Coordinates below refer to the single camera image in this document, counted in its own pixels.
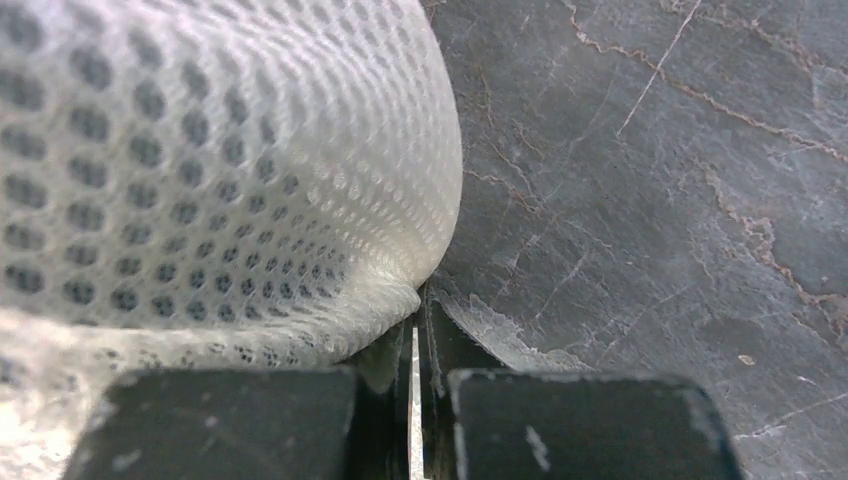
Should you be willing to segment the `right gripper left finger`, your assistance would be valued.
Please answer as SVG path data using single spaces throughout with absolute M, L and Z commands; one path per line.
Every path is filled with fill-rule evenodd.
M 69 479 L 406 479 L 412 324 L 340 366 L 164 370 L 101 396 Z

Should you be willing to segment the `white round tub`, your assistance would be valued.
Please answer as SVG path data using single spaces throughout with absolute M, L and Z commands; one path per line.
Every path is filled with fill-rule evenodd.
M 1 475 L 141 368 L 349 358 L 413 313 L 462 147 L 417 1 L 1 5 Z

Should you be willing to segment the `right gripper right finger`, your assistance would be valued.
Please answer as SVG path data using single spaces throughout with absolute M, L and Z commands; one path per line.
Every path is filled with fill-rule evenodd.
M 708 394 L 657 372 L 521 372 L 432 294 L 420 310 L 423 466 L 433 479 L 739 479 Z

